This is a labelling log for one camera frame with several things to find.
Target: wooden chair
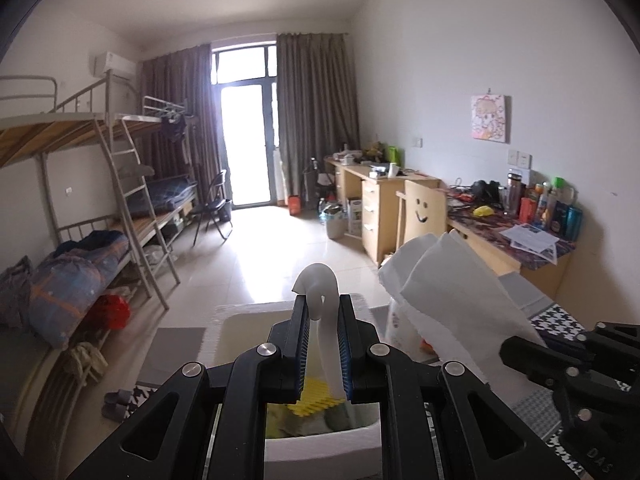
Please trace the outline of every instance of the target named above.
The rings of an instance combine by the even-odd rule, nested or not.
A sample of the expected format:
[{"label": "wooden chair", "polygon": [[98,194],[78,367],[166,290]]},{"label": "wooden chair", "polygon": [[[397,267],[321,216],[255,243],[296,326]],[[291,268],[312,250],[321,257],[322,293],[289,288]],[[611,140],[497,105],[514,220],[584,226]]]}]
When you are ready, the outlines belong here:
[{"label": "wooden chair", "polygon": [[208,200],[210,196],[212,197],[212,199],[209,202],[198,204],[190,212],[190,215],[192,218],[195,216],[198,217],[198,227],[196,228],[196,235],[193,237],[193,247],[196,246],[196,240],[198,239],[198,232],[200,231],[200,224],[202,224],[202,217],[205,215],[209,217],[209,219],[207,220],[207,226],[204,229],[205,232],[209,230],[209,224],[211,223],[212,220],[214,225],[216,226],[216,229],[218,229],[220,236],[222,236],[223,240],[226,240],[227,238],[229,238],[229,235],[234,230],[234,225],[231,223],[231,218],[229,218],[229,224],[231,224],[231,231],[229,231],[229,233],[226,236],[222,234],[222,231],[220,230],[220,226],[216,221],[216,214],[226,205],[226,198],[224,195],[225,182],[226,182],[226,170],[222,170],[213,178],[213,180],[211,181],[211,184],[209,184],[209,189],[207,190],[207,196],[205,197],[205,199]]},{"label": "wooden chair", "polygon": [[404,183],[404,222],[399,220],[398,246],[405,242],[433,233],[436,236],[447,232],[447,195],[440,189],[430,189],[420,182],[407,180]]}]

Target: bed ladder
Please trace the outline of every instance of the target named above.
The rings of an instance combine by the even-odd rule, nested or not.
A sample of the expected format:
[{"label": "bed ladder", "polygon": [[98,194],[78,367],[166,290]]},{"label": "bed ladder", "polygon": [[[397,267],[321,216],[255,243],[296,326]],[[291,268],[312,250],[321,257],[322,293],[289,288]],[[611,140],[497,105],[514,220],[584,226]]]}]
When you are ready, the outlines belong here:
[{"label": "bed ladder", "polygon": [[[180,276],[178,275],[177,270],[175,270],[174,263],[171,260],[171,256],[170,256],[171,253],[169,251],[169,247],[167,246],[166,242],[164,241],[164,237],[160,232],[160,226],[158,225],[158,218],[156,218],[156,212],[154,211],[154,207],[151,202],[149,189],[146,186],[146,180],[143,174],[144,172],[140,171],[137,174],[134,173],[134,174],[128,174],[126,176],[122,176],[118,171],[118,167],[116,166],[116,163],[114,161],[115,156],[123,156],[123,155],[131,156],[133,154],[136,159],[137,168],[143,168],[143,165],[141,164],[141,161],[140,161],[140,155],[138,154],[136,145],[134,144],[133,139],[131,138],[131,134],[129,133],[129,129],[127,128],[126,120],[121,119],[121,121],[122,121],[123,130],[125,133],[124,140],[126,141],[128,147],[119,152],[113,150],[113,144],[111,143],[111,139],[113,139],[112,133],[111,133],[113,131],[113,127],[108,117],[105,117],[104,128],[101,128],[98,121],[94,119],[94,130],[97,134],[98,140],[100,141],[102,151],[104,152],[104,155],[107,158],[107,162],[109,164],[111,179],[113,180],[113,187],[116,193],[116,200],[118,202],[118,209],[120,210],[120,217],[122,218],[122,222],[124,224],[126,231],[128,231],[127,236],[129,237],[129,240],[133,244],[132,252],[134,255],[136,266],[138,267],[140,279],[142,280],[143,285],[145,285],[147,295],[150,296],[150,289],[148,287],[148,284],[150,283],[153,289],[155,290],[156,294],[158,295],[158,299],[162,303],[162,306],[164,307],[164,309],[169,310],[169,304],[167,303],[166,298],[162,293],[162,290],[160,290],[158,281],[156,280],[156,272],[158,271],[158,269],[160,269],[162,264],[167,262],[167,264],[169,265],[169,269],[171,269],[171,272],[174,275],[176,285],[180,284]],[[110,142],[107,142],[107,139],[105,139],[104,137],[104,134],[106,132],[109,133]],[[133,187],[133,189],[130,189],[125,192],[122,187],[122,178],[135,178],[137,179],[138,182],[136,186]],[[133,220],[131,218],[131,213],[129,211],[129,207],[127,206],[127,196],[133,195],[134,193],[140,192],[140,191],[143,192],[146,208],[148,210],[148,215],[149,215],[149,218],[151,218],[151,224],[154,228],[154,231],[156,232],[156,238],[158,239],[158,243],[162,248],[162,258],[160,259],[158,264],[155,266],[155,269],[153,269],[151,264],[149,263],[149,260],[145,255],[145,251],[142,248],[142,244],[140,243],[140,240],[136,235],[135,227],[133,225]]]}]

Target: air conditioner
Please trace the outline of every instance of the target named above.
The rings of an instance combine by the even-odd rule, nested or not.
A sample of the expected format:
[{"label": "air conditioner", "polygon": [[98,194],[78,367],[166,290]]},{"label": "air conditioner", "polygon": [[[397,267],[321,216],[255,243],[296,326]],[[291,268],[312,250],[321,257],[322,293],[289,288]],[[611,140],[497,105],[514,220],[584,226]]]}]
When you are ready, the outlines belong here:
[{"label": "air conditioner", "polygon": [[111,70],[113,75],[126,80],[132,80],[136,76],[136,64],[113,52],[105,52],[95,58],[94,76],[102,77],[107,70]]}]

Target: light switch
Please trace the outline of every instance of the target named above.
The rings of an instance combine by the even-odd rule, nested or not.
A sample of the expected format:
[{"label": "light switch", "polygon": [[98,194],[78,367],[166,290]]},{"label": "light switch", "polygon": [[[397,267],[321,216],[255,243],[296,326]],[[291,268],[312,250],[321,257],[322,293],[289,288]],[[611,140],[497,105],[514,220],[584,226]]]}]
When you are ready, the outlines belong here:
[{"label": "light switch", "polygon": [[509,158],[507,158],[507,164],[510,166],[518,165],[518,150],[509,150]]},{"label": "light switch", "polygon": [[518,152],[518,167],[523,170],[531,169],[531,155],[529,153]]}]

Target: smiley face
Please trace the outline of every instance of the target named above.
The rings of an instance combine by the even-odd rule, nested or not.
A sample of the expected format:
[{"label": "smiley face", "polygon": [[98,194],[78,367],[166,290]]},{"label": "smiley face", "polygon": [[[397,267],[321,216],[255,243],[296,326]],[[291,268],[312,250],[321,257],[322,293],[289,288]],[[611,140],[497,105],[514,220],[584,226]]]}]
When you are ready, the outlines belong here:
[{"label": "smiley face", "polygon": [[[420,209],[420,199],[419,198],[415,199],[415,203],[416,203],[415,217],[418,219],[418,222],[420,222],[421,224],[424,224],[429,219],[429,217],[427,215],[420,216],[420,212],[418,211]],[[427,203],[426,202],[422,202],[422,208],[423,209],[427,209]]]}]

